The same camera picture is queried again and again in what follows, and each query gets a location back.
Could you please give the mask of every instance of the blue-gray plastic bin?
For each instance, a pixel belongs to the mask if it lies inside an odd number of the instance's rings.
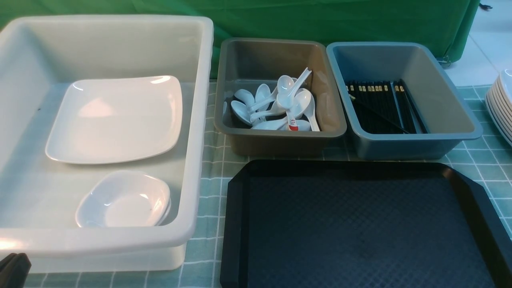
[[[366,160],[440,159],[482,126],[432,53],[416,43],[337,42],[327,47],[357,155]],[[370,134],[357,120],[346,80],[403,79],[429,134]]]

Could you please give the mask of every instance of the plastic tray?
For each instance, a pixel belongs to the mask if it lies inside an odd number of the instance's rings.
[[[415,43],[332,43],[327,55],[357,155],[366,160],[440,159],[483,129],[432,53]],[[359,124],[345,81],[403,79],[429,134],[370,134]]]
[[[253,94],[259,85],[273,90],[281,75],[299,77],[308,67],[306,88],[316,100],[321,132],[251,130],[231,111],[238,89]],[[317,156],[347,122],[325,46],[317,42],[232,38],[222,43],[215,102],[215,127],[226,134],[233,152],[248,156]]]
[[[232,287],[512,287],[482,186],[439,163],[255,160],[230,182]]]

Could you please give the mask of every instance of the white plastic tub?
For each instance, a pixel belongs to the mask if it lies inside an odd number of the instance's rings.
[[[0,259],[25,252],[31,273],[181,265],[196,224],[212,41],[211,20],[191,16],[26,17],[0,33]],[[91,166],[45,155],[70,83],[157,75],[173,75],[182,85],[182,128],[171,151]],[[169,185],[173,207],[165,225],[78,228],[74,213],[82,197],[121,169]]]

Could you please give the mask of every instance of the white plate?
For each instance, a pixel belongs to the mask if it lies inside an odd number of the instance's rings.
[[[508,108],[507,104],[504,103],[506,100],[503,99],[501,92],[497,86],[491,87],[491,102],[490,104],[493,106],[493,111],[498,116],[502,123],[510,131],[510,135],[512,135],[512,112]]]
[[[170,208],[169,186],[145,173],[120,170],[108,174],[80,202],[79,227],[156,226]]]
[[[496,86],[496,90],[500,92],[508,109],[512,111],[512,77],[508,73],[512,74],[512,70],[501,71],[493,86]]]
[[[500,131],[501,135],[503,136],[503,138],[505,138],[505,140],[508,142],[508,144],[510,146],[512,146],[512,141],[508,138],[508,135],[501,129],[500,127],[500,123],[498,123],[497,119],[496,119],[496,116],[494,114],[494,111],[493,109],[490,107],[489,105],[489,99],[488,97],[485,98],[485,105],[487,106],[487,110],[489,111],[489,115],[490,115],[490,118],[493,120],[493,123],[494,125],[496,126],[496,128],[498,128],[498,131]]]
[[[500,132],[502,134],[505,133],[505,135],[503,135],[504,137],[510,138],[512,136],[512,129],[510,128],[509,125],[507,125],[507,118],[500,111],[499,105],[496,103],[496,99],[491,96],[488,97],[486,100],[491,110],[489,113],[492,113],[496,126],[499,127]]]
[[[178,79],[80,80],[69,86],[46,144],[53,160],[105,164],[152,157],[178,141]]]
[[[503,95],[505,95],[509,101],[512,101],[512,69],[501,71],[498,80]]]

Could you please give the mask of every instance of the black object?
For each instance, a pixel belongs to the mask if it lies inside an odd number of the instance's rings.
[[[406,102],[408,104],[408,107],[410,111],[414,113],[414,116],[416,117],[416,120],[419,123],[419,128],[421,133],[428,133],[428,130],[425,127],[425,124],[423,123],[423,119],[421,119],[421,116],[419,115],[418,109],[416,109],[416,106],[414,105],[414,102],[412,100],[411,94],[409,90],[407,89],[407,86],[403,80],[400,80],[400,89],[404,90],[404,94],[406,96]]]
[[[389,123],[390,125],[392,125],[393,127],[395,127],[396,129],[399,129],[400,131],[402,131],[403,133],[405,134],[409,134],[409,132],[407,132],[406,130],[404,130],[402,127],[398,126],[397,124],[394,124],[393,122],[391,122],[391,120],[389,120],[387,117],[383,116],[380,112],[377,112],[375,110],[373,110],[373,108],[370,108],[368,107],[366,104],[364,104],[363,102],[357,100],[356,97],[350,95],[350,99],[352,100],[352,102],[356,103],[357,105],[360,105],[361,107],[367,109],[368,111],[370,111],[371,113],[377,115],[380,117],[381,120],[384,120],[385,122]]]
[[[402,117],[403,127],[409,131],[409,133],[416,134],[416,128],[414,127],[413,116],[411,115],[411,109],[409,108],[407,96],[403,86],[400,86],[400,82],[394,83],[396,100],[398,102],[398,109],[400,116]]]
[[[11,253],[0,261],[0,288],[22,288],[32,264],[25,253]]]
[[[512,287],[482,186],[440,163],[255,160],[228,185],[220,282]]]
[[[402,79],[377,82],[347,81],[346,88],[358,101],[359,106],[366,108],[354,106],[361,127],[368,133],[428,133]]]
[[[482,3],[479,3],[479,4],[478,4],[478,6],[479,6],[482,10],[484,10],[484,11],[489,11],[490,9],[492,9],[492,7],[491,7],[491,6],[489,6],[489,5],[484,5],[484,4],[482,4]]]

